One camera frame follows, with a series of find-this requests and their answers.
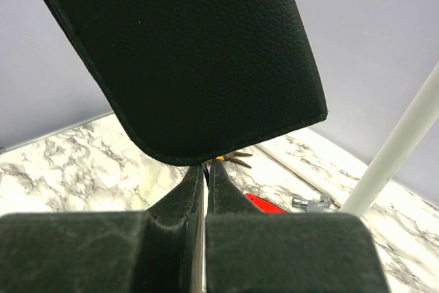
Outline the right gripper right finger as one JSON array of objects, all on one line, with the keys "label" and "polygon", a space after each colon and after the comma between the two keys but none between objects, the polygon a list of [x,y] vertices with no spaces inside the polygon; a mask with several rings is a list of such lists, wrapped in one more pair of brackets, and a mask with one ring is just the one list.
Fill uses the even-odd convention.
[{"label": "right gripper right finger", "polygon": [[209,176],[209,292],[388,292],[369,230],[346,213],[264,213],[221,161]]}]

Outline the black fabric tool case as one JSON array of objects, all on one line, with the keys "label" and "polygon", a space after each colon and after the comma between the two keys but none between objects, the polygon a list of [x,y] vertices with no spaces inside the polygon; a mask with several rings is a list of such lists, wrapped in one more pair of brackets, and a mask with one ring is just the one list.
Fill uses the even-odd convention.
[{"label": "black fabric tool case", "polygon": [[327,118],[295,0],[44,0],[129,138],[197,165]]}]

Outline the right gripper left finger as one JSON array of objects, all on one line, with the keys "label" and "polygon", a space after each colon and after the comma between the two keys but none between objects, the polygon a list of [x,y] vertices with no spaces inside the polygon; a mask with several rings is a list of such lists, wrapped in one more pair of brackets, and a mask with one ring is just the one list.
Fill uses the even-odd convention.
[{"label": "right gripper left finger", "polygon": [[2,292],[201,292],[204,174],[144,211],[1,217]]}]

